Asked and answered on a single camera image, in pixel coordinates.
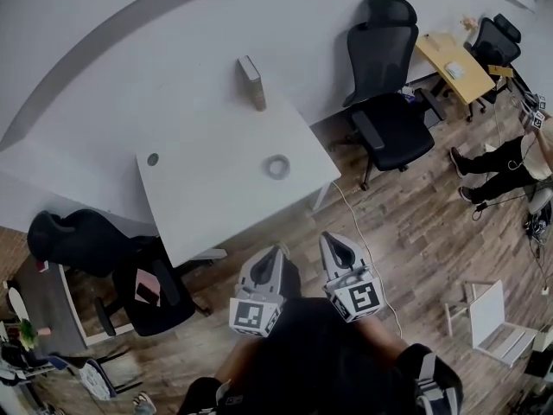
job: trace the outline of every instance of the white chair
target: white chair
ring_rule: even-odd
[[[479,297],[476,295],[477,284],[489,286]],[[496,282],[466,281],[464,285],[469,289],[472,300],[469,301],[467,299],[466,302],[443,302],[448,319],[449,336],[453,336],[452,320],[458,316],[468,316],[473,349],[512,367],[517,358],[530,345],[537,331],[505,321],[503,285],[500,280]],[[452,314],[451,308],[454,307],[460,309]],[[500,327],[510,328],[512,332],[494,350],[482,348],[480,345]]]

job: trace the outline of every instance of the shoe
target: shoe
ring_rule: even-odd
[[[461,164],[463,157],[459,153],[457,148],[451,148],[449,150],[449,157],[451,158],[451,162],[453,163],[453,165],[455,166],[455,169],[457,170],[457,175],[459,176],[459,178],[464,177],[466,174],[463,174],[459,169],[459,166]]]
[[[459,188],[459,195],[464,201],[468,201],[469,203],[473,202],[473,190],[470,188],[466,188],[464,186],[461,186]]]

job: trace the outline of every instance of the chair armrest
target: chair armrest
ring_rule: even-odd
[[[382,137],[379,136],[374,124],[371,123],[371,120],[363,111],[354,112],[352,114],[352,121],[371,148],[374,150],[381,150],[384,148],[385,145],[384,141],[382,141]]]
[[[167,297],[167,301],[171,306],[176,306],[181,301],[181,294],[176,287],[175,279],[168,270],[173,269],[173,267],[167,267],[159,259],[153,261],[152,266],[154,266],[154,273],[162,291],[165,293],[165,297]]]
[[[100,324],[102,325],[102,328],[104,328],[105,333],[109,336],[115,336],[115,328],[111,323],[110,315],[104,306],[102,298],[94,298],[94,309],[96,309],[96,314],[98,314],[98,319],[100,320]]]
[[[434,95],[432,95],[432,93],[428,89],[416,89],[415,97],[422,105],[422,112],[426,112],[431,109],[435,112],[435,115],[437,115],[441,121],[445,120],[448,117],[445,109],[443,109],[442,105],[438,103],[438,100],[435,99]]]

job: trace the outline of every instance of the black pants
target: black pants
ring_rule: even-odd
[[[474,204],[480,204],[485,200],[493,200],[515,188],[522,188],[537,182],[531,177],[523,164],[515,170],[509,169],[509,165],[514,168],[522,162],[521,141],[522,137],[517,137],[510,142],[503,143],[494,152],[486,152],[482,156],[477,156],[474,160],[463,158],[460,167],[463,173],[498,173],[482,187],[472,190],[471,197]]]

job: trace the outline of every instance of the black office chair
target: black office chair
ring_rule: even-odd
[[[497,14],[493,20],[484,18],[480,24],[478,38],[474,45],[470,48],[470,53],[489,74],[488,65],[509,67],[521,54],[520,46],[522,40],[520,31],[515,28],[502,14]],[[490,75],[496,83],[501,79],[498,75]],[[485,93],[482,98],[495,105],[498,96],[509,86],[505,83],[501,88],[494,87],[488,93]],[[447,97],[451,93],[448,89],[443,95]],[[480,112],[486,112],[486,105],[482,99],[476,100],[480,104]],[[467,122],[473,121],[473,105],[469,105],[470,115],[467,117]]]
[[[136,299],[139,270],[157,278],[161,286],[159,306]],[[121,308],[140,336],[156,335],[172,329],[185,322],[196,310],[204,316],[211,315],[210,309],[202,309],[190,297],[181,281],[181,274],[171,266],[160,239],[125,259],[112,273],[111,279],[118,298],[106,306],[101,298],[94,299],[100,323],[109,336],[116,334],[111,316]]]
[[[415,91],[409,103],[398,93],[407,81],[410,58],[418,37],[416,12],[405,0],[368,0],[367,22],[350,29],[347,49],[355,90],[347,97],[353,135],[331,143],[361,144],[369,156],[363,190],[368,189],[372,165],[379,170],[399,169],[426,154],[434,139],[424,124],[432,109],[440,120],[446,113],[425,89]]]
[[[33,219],[27,234],[29,250],[37,260],[70,266],[100,278],[154,239],[130,239],[91,209],[78,210],[66,218],[42,211]]]

